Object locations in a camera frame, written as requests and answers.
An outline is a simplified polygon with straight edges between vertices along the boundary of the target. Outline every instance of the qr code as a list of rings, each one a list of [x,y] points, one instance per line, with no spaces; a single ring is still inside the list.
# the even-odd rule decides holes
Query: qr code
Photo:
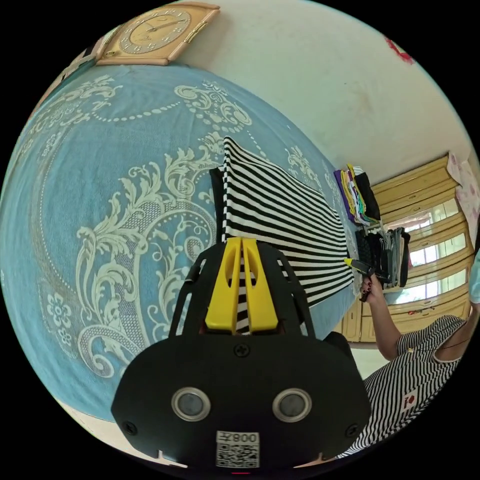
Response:
[[[217,443],[217,467],[254,469],[260,466],[259,445],[252,443]]]

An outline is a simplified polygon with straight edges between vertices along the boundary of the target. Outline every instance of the purple cloth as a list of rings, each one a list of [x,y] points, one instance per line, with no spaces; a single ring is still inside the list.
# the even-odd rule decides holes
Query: purple cloth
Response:
[[[341,170],[335,170],[333,172],[333,175],[335,175],[335,180],[338,183],[338,188],[340,189],[341,197],[343,199],[343,205],[345,206],[346,214],[348,215],[348,219],[356,224],[357,222],[355,221],[355,217],[352,215],[352,212],[350,211],[350,205],[349,201],[347,200],[347,197],[345,196],[345,191],[344,191],[344,186],[342,185],[342,171]]]

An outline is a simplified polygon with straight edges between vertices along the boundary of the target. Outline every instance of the screw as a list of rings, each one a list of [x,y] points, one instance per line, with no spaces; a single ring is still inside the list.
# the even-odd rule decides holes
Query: screw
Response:
[[[138,433],[137,427],[131,421],[124,421],[123,429],[129,435],[136,435]]]
[[[358,429],[359,429],[359,426],[356,423],[354,423],[353,425],[350,425],[345,431],[345,436],[354,437],[357,434]]]
[[[237,357],[248,357],[250,353],[250,347],[248,345],[245,345],[244,343],[239,343],[238,345],[235,345],[233,353]]]

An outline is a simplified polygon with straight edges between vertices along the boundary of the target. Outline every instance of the label sticker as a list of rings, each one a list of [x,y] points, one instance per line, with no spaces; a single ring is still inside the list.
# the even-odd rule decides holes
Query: label sticker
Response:
[[[401,402],[401,411],[400,413],[406,412],[407,410],[412,409],[417,404],[417,389],[412,390],[410,393],[407,393]]]
[[[234,469],[260,467],[260,435],[253,432],[217,431],[216,466]]]

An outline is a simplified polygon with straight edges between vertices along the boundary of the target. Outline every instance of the stack of clothes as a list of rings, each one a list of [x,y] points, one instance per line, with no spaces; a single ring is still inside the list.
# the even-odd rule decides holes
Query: stack of clothes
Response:
[[[403,227],[384,231],[373,228],[356,232],[358,259],[375,268],[386,289],[403,288],[407,284],[410,262],[410,235]]]
[[[369,227],[380,221],[380,209],[370,188],[367,174],[359,167],[334,172],[348,218],[356,225]]]

